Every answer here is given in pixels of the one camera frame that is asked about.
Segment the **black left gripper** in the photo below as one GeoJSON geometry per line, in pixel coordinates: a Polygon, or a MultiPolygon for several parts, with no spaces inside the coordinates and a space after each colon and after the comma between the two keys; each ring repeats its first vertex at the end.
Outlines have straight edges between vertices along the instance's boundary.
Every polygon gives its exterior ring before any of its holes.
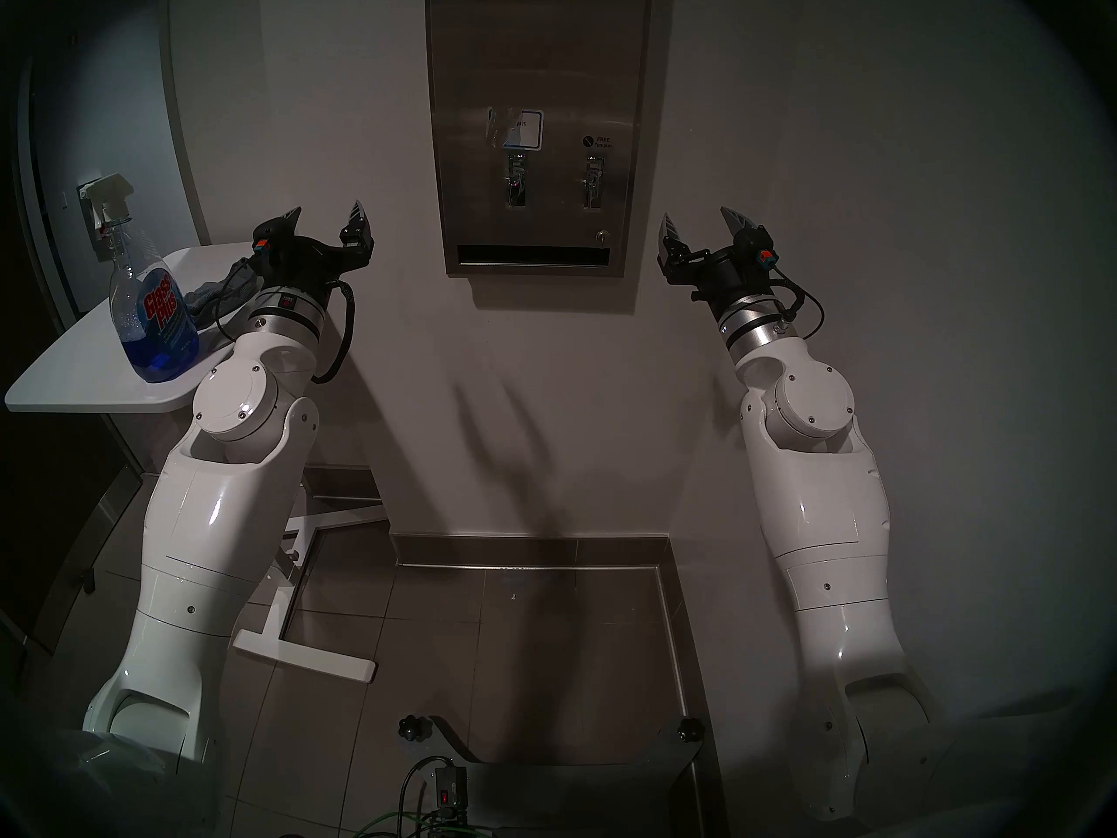
{"type": "MultiPolygon", "coordinates": [[[[295,235],[302,207],[293,207],[279,217],[279,232],[295,235]]],[[[354,201],[343,228],[343,245],[327,246],[304,236],[258,238],[258,276],[265,289],[293,288],[319,304],[330,306],[330,283],[369,265],[375,241],[364,207],[354,201]]]]}

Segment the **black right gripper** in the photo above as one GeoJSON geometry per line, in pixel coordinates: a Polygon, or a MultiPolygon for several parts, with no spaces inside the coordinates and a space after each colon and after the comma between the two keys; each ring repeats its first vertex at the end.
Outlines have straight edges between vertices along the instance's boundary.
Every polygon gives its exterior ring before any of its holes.
{"type": "MultiPolygon", "coordinates": [[[[753,222],[731,208],[720,208],[731,235],[753,230],[753,222]]],[[[726,313],[745,297],[768,295],[768,273],[750,268],[741,272],[731,247],[717,251],[693,251],[682,242],[669,215],[659,226],[660,269],[668,284],[693,288],[693,302],[703,302],[712,313],[726,313]]]]}

